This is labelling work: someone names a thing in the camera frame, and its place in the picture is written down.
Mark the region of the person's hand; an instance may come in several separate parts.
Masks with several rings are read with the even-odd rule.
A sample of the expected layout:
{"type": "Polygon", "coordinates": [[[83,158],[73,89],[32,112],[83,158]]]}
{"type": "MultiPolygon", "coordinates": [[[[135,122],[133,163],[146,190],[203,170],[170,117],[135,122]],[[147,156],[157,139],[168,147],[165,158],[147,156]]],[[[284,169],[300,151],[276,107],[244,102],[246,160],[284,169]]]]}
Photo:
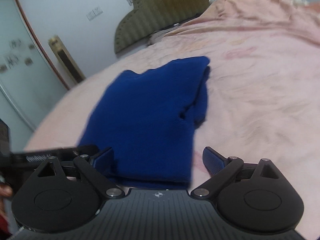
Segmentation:
{"type": "Polygon", "coordinates": [[[7,214],[5,211],[5,205],[4,205],[4,200],[7,198],[10,198],[12,196],[12,188],[5,184],[5,183],[1,183],[0,184],[0,205],[1,205],[1,216],[7,220],[7,214]]]}

